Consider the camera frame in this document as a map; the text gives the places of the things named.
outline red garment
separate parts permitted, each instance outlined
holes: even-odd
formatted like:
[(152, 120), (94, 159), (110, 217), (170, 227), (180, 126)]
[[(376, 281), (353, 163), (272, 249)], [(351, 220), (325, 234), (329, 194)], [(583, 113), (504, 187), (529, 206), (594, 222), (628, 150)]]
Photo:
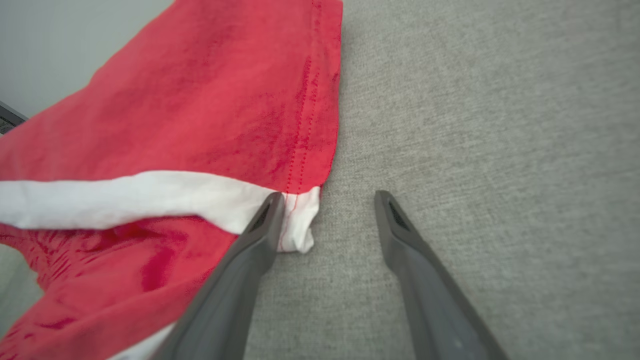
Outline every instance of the red garment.
[[(0, 188), (150, 170), (290, 194), (322, 185), (337, 141), (341, 17), (339, 0), (176, 0), (86, 88), (2, 137)], [(106, 230), (0, 224), (0, 243), (23, 253), (45, 291), (0, 359), (112, 356), (176, 321), (235, 238), (197, 216)]]

